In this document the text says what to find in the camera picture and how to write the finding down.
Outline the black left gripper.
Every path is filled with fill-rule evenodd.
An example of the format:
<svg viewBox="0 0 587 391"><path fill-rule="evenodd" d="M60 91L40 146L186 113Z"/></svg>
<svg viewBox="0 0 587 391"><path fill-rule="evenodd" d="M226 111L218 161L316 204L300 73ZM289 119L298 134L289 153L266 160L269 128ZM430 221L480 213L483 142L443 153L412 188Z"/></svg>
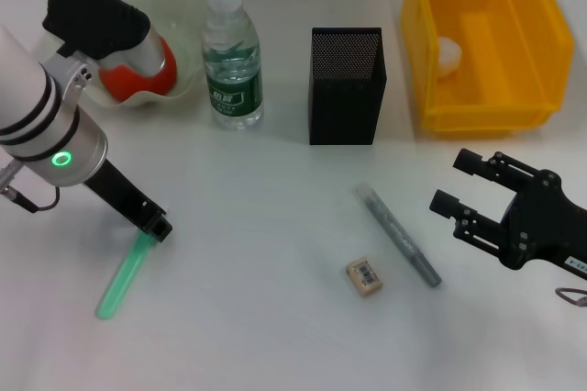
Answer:
<svg viewBox="0 0 587 391"><path fill-rule="evenodd" d="M84 185L137 228L144 229L156 242L164 242L172 232L164 209L144 195L109 160L105 160Z"/></svg>

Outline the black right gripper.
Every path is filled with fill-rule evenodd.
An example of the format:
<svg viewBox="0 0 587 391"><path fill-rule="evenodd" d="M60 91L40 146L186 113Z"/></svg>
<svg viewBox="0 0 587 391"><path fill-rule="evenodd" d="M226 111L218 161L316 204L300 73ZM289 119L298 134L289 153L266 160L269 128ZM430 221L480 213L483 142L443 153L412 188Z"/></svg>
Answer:
<svg viewBox="0 0 587 391"><path fill-rule="evenodd" d="M563 193L560 177L531 168L501 152L485 161L461 149L453 167L515 191L500 224L437 190L430 210L455 220L453 236L499 257L511 270L542 260L586 277L586 210Z"/></svg>

